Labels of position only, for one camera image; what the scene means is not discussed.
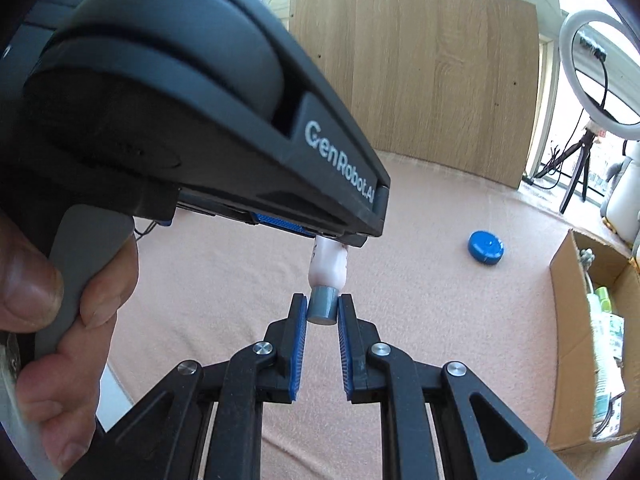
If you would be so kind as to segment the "person's left hand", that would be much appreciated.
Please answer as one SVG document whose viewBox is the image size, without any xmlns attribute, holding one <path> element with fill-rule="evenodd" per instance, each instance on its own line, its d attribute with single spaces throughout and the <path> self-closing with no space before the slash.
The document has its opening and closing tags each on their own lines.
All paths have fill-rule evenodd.
<svg viewBox="0 0 640 480">
<path fill-rule="evenodd" d="M 58 350 L 18 376 L 17 406 L 40 426 L 44 452 L 59 472 L 86 454 L 94 430 L 100 378 L 110 352 L 117 310 L 139 275 L 138 248 L 127 238 L 82 293 L 78 318 Z M 32 333 L 50 324 L 63 299 L 62 275 L 8 218 L 1 218 L 1 328 Z"/>
</svg>

